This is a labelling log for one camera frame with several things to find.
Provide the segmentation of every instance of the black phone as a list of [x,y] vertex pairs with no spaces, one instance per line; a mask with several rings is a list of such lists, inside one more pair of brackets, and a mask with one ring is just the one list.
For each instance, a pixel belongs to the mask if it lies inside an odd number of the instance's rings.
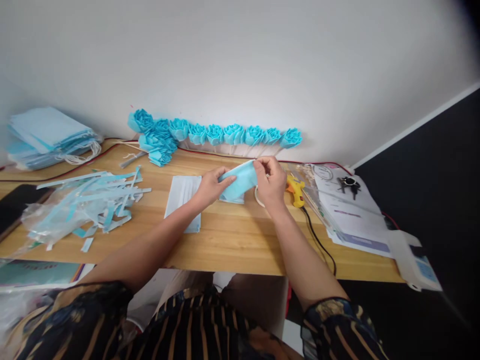
[[35,185],[22,184],[0,199],[0,242],[20,224],[29,204],[44,203],[53,191],[51,187],[37,190]]

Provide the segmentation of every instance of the wooden desk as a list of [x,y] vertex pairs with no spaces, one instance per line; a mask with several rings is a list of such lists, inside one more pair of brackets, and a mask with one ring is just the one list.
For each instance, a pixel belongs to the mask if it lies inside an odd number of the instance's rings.
[[[112,142],[112,140],[106,141],[103,148],[107,149]],[[178,150],[173,155],[171,163],[165,167],[151,164],[148,157],[144,156],[127,168],[120,169],[119,164],[124,161],[123,157],[132,152],[136,151],[128,146],[118,145],[104,157],[65,176],[65,178],[70,178],[89,174],[92,169],[124,174],[132,172],[137,165],[141,165],[143,182],[139,184],[139,187],[152,188],[152,192],[145,193],[143,198],[132,206],[131,221],[108,234],[103,234],[98,230],[87,253],[80,251],[84,239],[70,234],[60,240],[52,251],[46,251],[45,245],[41,245],[23,255],[21,259],[98,264],[112,251],[162,221],[172,176],[198,176],[221,165],[233,168],[245,161],[241,158],[193,154]],[[25,182],[28,183],[28,180],[49,178],[72,168],[72,165],[60,163],[29,173],[0,172],[0,179],[25,179]],[[18,182],[0,182],[0,198],[18,185]],[[326,260],[332,267],[330,258],[321,253],[313,240],[305,214],[291,205],[291,194],[285,193],[285,202],[313,248],[322,258],[327,257]],[[339,279],[404,282],[399,275],[395,261],[332,243],[321,221],[311,210],[309,213],[318,238],[335,258]],[[0,244],[0,257],[9,257],[24,244],[26,239],[27,230],[21,225]],[[274,225],[267,211],[255,201],[253,189],[245,194],[245,205],[217,201],[208,207],[201,214],[200,233],[185,234],[173,249],[165,267],[285,275]]]

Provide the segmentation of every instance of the hand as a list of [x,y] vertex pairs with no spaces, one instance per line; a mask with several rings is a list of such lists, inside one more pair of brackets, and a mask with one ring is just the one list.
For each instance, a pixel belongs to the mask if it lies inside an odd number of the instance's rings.
[[258,195],[268,212],[285,207],[287,174],[275,156],[262,156],[253,162],[258,179]]
[[201,177],[200,187],[191,200],[195,202],[202,210],[213,204],[220,195],[228,188],[236,179],[236,176],[229,176],[219,182],[219,177],[230,171],[225,166],[217,167],[206,172]]

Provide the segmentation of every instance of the mask ear loop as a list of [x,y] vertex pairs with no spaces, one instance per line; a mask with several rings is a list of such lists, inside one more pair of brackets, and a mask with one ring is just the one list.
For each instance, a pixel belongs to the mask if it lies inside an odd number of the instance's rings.
[[67,163],[72,164],[72,165],[81,165],[84,164],[93,158],[95,158],[98,154],[100,154],[100,151],[102,151],[102,147],[100,144],[96,141],[91,141],[88,144],[85,144],[83,146],[80,146],[81,148],[88,148],[90,147],[91,149],[91,155],[88,157],[82,157],[82,156],[76,156],[76,155],[60,155],[57,157],[59,160],[65,160]]

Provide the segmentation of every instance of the row of blue flowers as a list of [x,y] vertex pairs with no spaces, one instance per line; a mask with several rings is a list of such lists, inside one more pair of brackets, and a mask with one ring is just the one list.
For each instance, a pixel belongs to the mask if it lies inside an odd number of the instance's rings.
[[168,164],[172,154],[177,150],[178,142],[187,138],[195,145],[203,145],[208,140],[213,146],[229,144],[236,146],[247,144],[279,145],[284,149],[294,148],[302,142],[302,134],[297,128],[290,128],[281,133],[276,127],[267,130],[260,126],[249,126],[246,129],[238,124],[222,128],[219,125],[193,125],[185,119],[154,120],[144,109],[131,113],[128,126],[141,134],[138,143],[140,148],[149,152],[150,161],[160,167]]

